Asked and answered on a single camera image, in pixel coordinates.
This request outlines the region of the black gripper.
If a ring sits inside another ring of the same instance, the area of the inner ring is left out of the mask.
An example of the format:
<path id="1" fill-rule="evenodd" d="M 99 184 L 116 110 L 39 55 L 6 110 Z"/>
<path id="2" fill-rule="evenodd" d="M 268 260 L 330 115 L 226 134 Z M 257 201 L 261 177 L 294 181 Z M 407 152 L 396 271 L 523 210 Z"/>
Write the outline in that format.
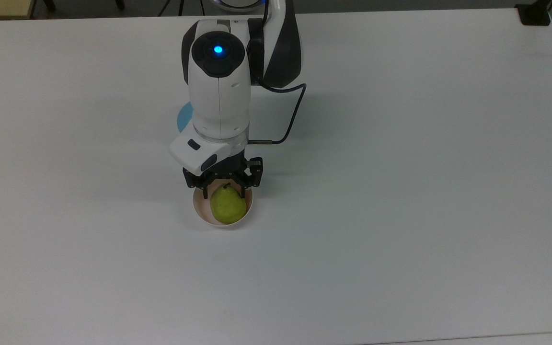
<path id="1" fill-rule="evenodd" d="M 241 188 L 241 198 L 246 198 L 248 189 L 260 185 L 263 171 L 262 157 L 247 160 L 245 153 L 239 152 L 210 166 L 201 175 L 193 175 L 186 168 L 183 168 L 183 175 L 187 186 L 201 190 L 204 199 L 208 199 L 208 186 L 212 183 L 212 176 L 215 179 L 233 179 Z"/>

